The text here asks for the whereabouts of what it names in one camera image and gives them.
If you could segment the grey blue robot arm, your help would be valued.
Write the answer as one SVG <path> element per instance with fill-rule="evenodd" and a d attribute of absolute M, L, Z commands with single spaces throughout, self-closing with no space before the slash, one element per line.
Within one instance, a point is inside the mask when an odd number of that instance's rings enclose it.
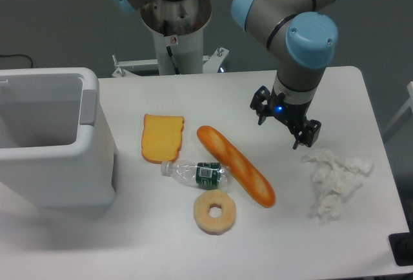
<path fill-rule="evenodd" d="M 312 146 L 321 123 L 307 118 L 325 68 L 336 49 L 335 23 L 319 11 L 337 0 L 233 0 L 230 12 L 244 32 L 279 62 L 273 87 L 261 87 L 251 108 L 263 122 L 283 123 L 297 145 Z M 125 12 L 140 12 L 152 32 L 159 73 L 204 71 L 203 29 L 212 15 L 210 0 L 114 0 Z"/>

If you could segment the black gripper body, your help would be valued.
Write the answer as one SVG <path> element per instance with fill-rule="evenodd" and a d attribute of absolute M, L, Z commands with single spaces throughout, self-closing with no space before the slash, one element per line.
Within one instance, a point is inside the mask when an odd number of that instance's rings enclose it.
<path fill-rule="evenodd" d="M 312 127 L 307 110 L 312 102 L 312 92 L 298 92 L 278 85 L 266 94 L 272 115 L 291 132 L 304 132 Z"/>

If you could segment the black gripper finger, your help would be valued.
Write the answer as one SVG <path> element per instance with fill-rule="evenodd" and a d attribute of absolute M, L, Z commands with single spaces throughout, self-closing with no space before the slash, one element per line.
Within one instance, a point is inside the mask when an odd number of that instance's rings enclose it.
<path fill-rule="evenodd" d="M 271 108 L 267 104 L 270 100 L 270 92 L 265 86 L 261 86 L 253 95 L 250 108 L 258 116 L 258 125 L 262 125 L 268 116 L 271 116 Z"/>
<path fill-rule="evenodd" d="M 305 119 L 298 126 L 292 127 L 292 134 L 295 137 L 293 149 L 296 150 L 299 145 L 311 147 L 318 139 L 321 130 L 321 122 L 315 119 Z"/>

